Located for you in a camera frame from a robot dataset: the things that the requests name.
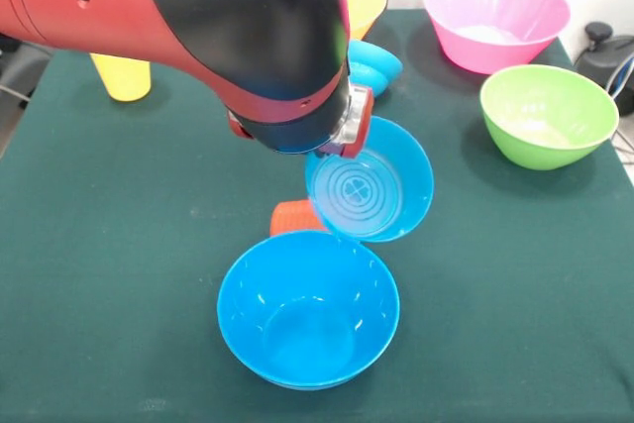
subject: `black knob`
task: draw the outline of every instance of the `black knob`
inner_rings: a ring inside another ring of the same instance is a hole
[[[585,26],[585,32],[595,44],[600,44],[609,39],[614,31],[603,22],[590,22]]]

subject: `bowl bottom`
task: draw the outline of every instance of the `bowl bottom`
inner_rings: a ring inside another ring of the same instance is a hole
[[[532,170],[553,170],[555,168],[569,165],[590,154],[599,145],[589,146],[581,149],[548,149],[542,146],[527,143],[517,137],[511,136],[497,125],[491,122],[488,117],[484,117],[486,128],[491,134],[493,141],[502,154],[511,162]],[[549,142],[560,141],[568,143],[568,140],[556,130],[546,130],[542,134],[553,134]]]
[[[493,25],[468,25],[456,29],[458,35],[468,39],[487,44],[517,44],[522,42],[517,36],[507,30],[494,27]]]
[[[398,218],[402,186],[383,156],[362,151],[356,159],[329,157],[313,178],[312,199],[337,230],[362,238],[377,234]]]
[[[546,121],[500,121],[500,125],[512,136],[545,148],[570,148],[574,145],[561,130]]]
[[[291,301],[264,328],[264,351],[286,381],[327,382],[351,362],[355,325],[321,298]]]

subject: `green bowl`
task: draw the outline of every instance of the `green bowl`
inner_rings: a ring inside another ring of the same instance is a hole
[[[587,156],[618,126],[616,104],[599,85],[554,66],[505,68],[484,82],[479,98],[495,144],[509,160],[534,170]]]

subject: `pink bowl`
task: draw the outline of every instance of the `pink bowl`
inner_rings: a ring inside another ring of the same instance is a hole
[[[445,54],[486,74],[529,63],[571,17],[566,0],[425,0],[425,7]]]

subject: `cable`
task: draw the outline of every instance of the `cable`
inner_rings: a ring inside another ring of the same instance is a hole
[[[619,151],[620,153],[626,154],[628,156],[633,156],[634,155],[634,151],[629,151],[627,149],[619,148],[618,146],[614,146],[614,150],[615,151]]]
[[[11,89],[10,87],[5,86],[3,84],[0,84],[0,91],[9,93],[11,96],[15,96],[16,98],[21,99],[22,101],[26,101],[27,103],[31,101],[31,98],[29,96],[22,94],[19,91],[16,91],[15,89]]]
[[[609,79],[605,83],[605,91],[612,97],[612,99],[616,99],[616,97],[621,94],[623,89],[625,89],[625,85],[627,81],[630,79],[630,76],[634,72],[634,53],[629,54],[621,63],[614,68],[612,74],[610,74]],[[619,79],[617,84],[614,84],[615,79]],[[616,89],[613,92],[610,92],[612,86],[615,86]]]
[[[623,141],[625,144],[627,144],[627,146],[631,149],[631,151],[628,152],[628,154],[634,154],[632,152],[632,151],[634,151],[634,144],[630,143],[630,140],[627,138],[627,136],[625,136],[623,133],[621,133],[618,129],[616,130],[616,132],[614,132],[614,136],[612,136],[612,140],[616,136],[621,138],[621,141]]]

